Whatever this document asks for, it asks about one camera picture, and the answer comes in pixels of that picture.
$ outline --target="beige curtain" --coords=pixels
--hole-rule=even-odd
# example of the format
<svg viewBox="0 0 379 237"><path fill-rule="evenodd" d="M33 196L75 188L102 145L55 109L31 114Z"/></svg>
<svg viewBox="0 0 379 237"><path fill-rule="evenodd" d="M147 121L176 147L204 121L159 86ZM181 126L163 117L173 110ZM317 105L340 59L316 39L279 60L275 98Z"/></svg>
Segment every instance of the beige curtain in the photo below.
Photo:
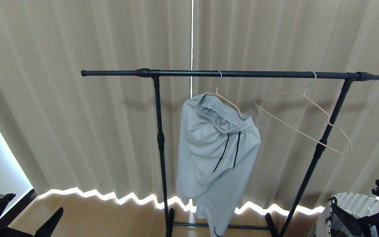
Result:
<svg viewBox="0 0 379 237"><path fill-rule="evenodd" d="M379 74L379 1L194 2L194 69L324 71ZM277 90L303 93L312 79L224 78L219 92L253 116L260 147L245 201L288 209L312 160L316 142L256 109L319 140L325 114L305 99L260 97ZM194 95L215 90L217 79L194 78ZM319 79L308 96L331 112L341 80ZM379 81L355 82L336 125L353 143L350 156L326 150L301 205L312 208L337 192L371 194L379 178ZM328 144L348 151L333 129Z"/></svg>
<svg viewBox="0 0 379 237"><path fill-rule="evenodd" d="M366 71L379 74L379 2L194 1L194 69ZM162 197L153 83L81 77L80 70L190 69L191 1L0 1L0 130L38 193L78 187L118 198ZM254 117L262 136L243 202L289 209L315 143L258 112L302 79L225 78L220 92ZM193 94L216 80L194 78ZM342 81L308 95L327 111ZM175 195L181 106L190 78L161 78L168 195ZM325 116L304 100L276 97L268 111L320 138ZM352 85L336 124L354 145L327 150L302 205L335 192L370 193L379 178L379 82ZM346 150L334 130L329 144Z"/></svg>
<svg viewBox="0 0 379 237"><path fill-rule="evenodd" d="M0 130L35 190L162 198L153 82L190 69L191 1L0 1ZM161 78L168 188L190 79Z"/></svg>

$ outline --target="clothes hanger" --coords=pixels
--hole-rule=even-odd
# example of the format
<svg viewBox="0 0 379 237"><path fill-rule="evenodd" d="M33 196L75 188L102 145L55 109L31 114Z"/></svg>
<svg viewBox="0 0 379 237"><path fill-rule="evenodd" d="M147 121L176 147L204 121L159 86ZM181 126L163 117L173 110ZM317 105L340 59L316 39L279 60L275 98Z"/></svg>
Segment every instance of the clothes hanger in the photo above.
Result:
<svg viewBox="0 0 379 237"><path fill-rule="evenodd" d="M219 73L220 73L220 79L223 78L222 74L221 74L221 71L220 70L217 70ZM229 102L231 105L233 105L233 107L235 107L237 110L238 110L238 114L239 114L239 117L243 120L246 120L246 117L243 117L242 114L241 114L241 110L232 102L230 102L228 99L226 99L225 97L221 96L218 92L217 92L217 88L218 88L218 84L216 85L216 93L208 93L208 95L214 95L214 96L217 96L217 97L220 97L222 99L224 99L225 101Z"/></svg>
<svg viewBox="0 0 379 237"><path fill-rule="evenodd" d="M312 101L310 98L308 98L308 96L305 95L305 94L307 93L307 89L308 89L308 87L310 87L312 84L314 84L315 81L317 81L317 74L316 74L315 72L312 72L312 73L314 73L315 79L314 79L313 82L311 82L309 85L307 85L307 86L305 87L305 91L304 91L303 94L288 93L288 92L275 92L275 93L273 93L272 95L270 95L269 93L264 93L264 94L267 94L267 95L269 95L269 96L274 96L274 95L277 94L277 93L282 93L282 94L298 95L298 96L305 97L308 101L310 101L312 104L314 104L315 106L317 106L322 112L325 113L325 115L327 116L327 124L328 124L329 126L336 127L336 128L338 128L338 129L340 130L340 132L343 133L343 136L346 138L347 142L349 143L349 148L350 148L350 149L349 149L349 152L347 152L347 153L343 153L343 152L338 151L338 150L336 150L336 149L334 149L334 148L332 148L332 147L329 147L329 146L326 145L326 144L323 144L322 142L316 140L315 138L312 138L312 137L306 135L305 133L299 131L298 129L296 129L296 128L290 126L289 124L283 122L282 120L278 119L278 118L275 117L274 115L272 115L272 114L270 114L269 112L265 111L265 109L261 108L260 106L258 106L258 105L256 104L256 101L254 101L254 104L255 104L255 106L257 106L258 108L260 108L262 111L266 112L266 113L267 113L268 115L270 115L271 117L277 119L278 121L282 122L283 124L285 124L286 126L292 128L293 130L299 132L300 134L304 135L305 137L310 138L311 140L316 141L317 143L319 143L319 144L321 144L321 145L323 145L323 146L325 146L325 147L327 147L327 148L329 148L329 149L331 149L331 150L334 150L334 151L337 152L337 153L340 153L340 154L346 156L346 155L352 153L352 150L353 150L353 149L352 149L352 143L350 142L350 140L349 140L349 138L347 137L346 133L344 133L344 131L343 131L339 126L335 126L334 124L331 124L331 123L330 123L330 115L329 115L327 112L325 112L325 110L323 110L323 109L322 109L319 105L317 105L314 101Z"/></svg>

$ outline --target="white woven basket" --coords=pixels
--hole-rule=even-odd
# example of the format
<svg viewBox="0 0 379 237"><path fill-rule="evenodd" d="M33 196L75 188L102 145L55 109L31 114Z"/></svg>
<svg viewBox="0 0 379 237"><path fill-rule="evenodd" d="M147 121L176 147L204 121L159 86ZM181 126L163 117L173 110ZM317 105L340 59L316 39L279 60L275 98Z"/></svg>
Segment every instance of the white woven basket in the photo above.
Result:
<svg viewBox="0 0 379 237"><path fill-rule="evenodd" d="M333 197L337 198L337 205L339 207L356 218L362 218L364 216L371 216L379 213L379 201L373 197L355 193L338 193L333 195ZM315 236L331 237L331 220L328 220L327 223L325 222L330 215L331 202L328 201L324 211L316 222Z"/></svg>

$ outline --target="brown tile floor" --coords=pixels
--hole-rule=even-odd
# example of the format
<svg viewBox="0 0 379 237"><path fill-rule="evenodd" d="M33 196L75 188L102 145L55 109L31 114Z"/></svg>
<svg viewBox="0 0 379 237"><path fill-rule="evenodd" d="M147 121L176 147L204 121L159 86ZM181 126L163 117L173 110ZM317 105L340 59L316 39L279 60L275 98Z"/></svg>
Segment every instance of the brown tile floor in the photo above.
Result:
<svg viewBox="0 0 379 237"><path fill-rule="evenodd" d="M164 236L164 210L155 209L151 202L138 205L133 200L119 205L110 199L103 201L96 196L83 198L78 194L56 195L35 199L10 225L11 228L34 234L36 230L59 208L64 212L53 233L53 237L96 237L96 236ZM194 213L185 212L177 204L175 221L187 222L199 220ZM283 224L285 217L272 213L278 228ZM306 216L301 213L295 217L285 237L306 236L318 215ZM263 216L259 216L251 209L241 215L235 214L232 224L266 225ZM173 237L209 236L209 229L205 227L174 226ZM236 236L270 236L268 231L228 229L226 237Z"/></svg>

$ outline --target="clothing rack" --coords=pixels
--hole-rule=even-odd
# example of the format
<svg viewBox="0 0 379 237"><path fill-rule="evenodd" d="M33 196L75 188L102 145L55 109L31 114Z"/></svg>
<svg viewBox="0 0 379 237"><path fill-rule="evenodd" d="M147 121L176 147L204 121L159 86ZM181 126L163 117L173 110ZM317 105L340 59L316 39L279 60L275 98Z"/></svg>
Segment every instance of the clothing rack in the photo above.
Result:
<svg viewBox="0 0 379 237"><path fill-rule="evenodd" d="M138 76L143 78L152 78L155 87L155 101L156 101L156 114L158 123L158 146L161 161L161 173L162 173L162 185L164 194L164 218L166 221L166 237L172 236L172 228L174 225L184 226L199 226L208 227L207 224L200 223L188 223L188 222L174 222L175 211L173 208L170 210L167 207L167 190L166 190L166 171L164 166L164 134L162 129L162 113L161 113L161 100L160 100L160 82L161 76L198 76L198 77L250 77L250 78L315 78L312 72L268 72L268 71L192 71L192 70L153 70L148 68L137 69L135 71L81 71L82 76ZM347 92L354 81L370 81L379 80L379 75L373 75L367 72L316 72L317 78L332 78L343 79L343 87L339 98L337 99L336 106L330 117L330 123L334 124L336 118L343 105L343 101L346 98ZM327 144L328 136L330 135L332 126L327 125L324 134L320 140L321 143ZM324 152L325 146L321 144L316 145L316 150L313 155L311 164L305 174L304 180L299 187L296 198L293 202L292 208L283 224L280 231L277 230L274 225L273 219L269 213L265 215L267 226L255 226L255 225L229 225L228 228L237 229L256 229L256 230L268 230L273 237L283 237L284 233L289 226L289 223L295 213L296 206L298 206L302 195L307 187L307 184L313 174L318 160L320 159L322 152Z"/></svg>

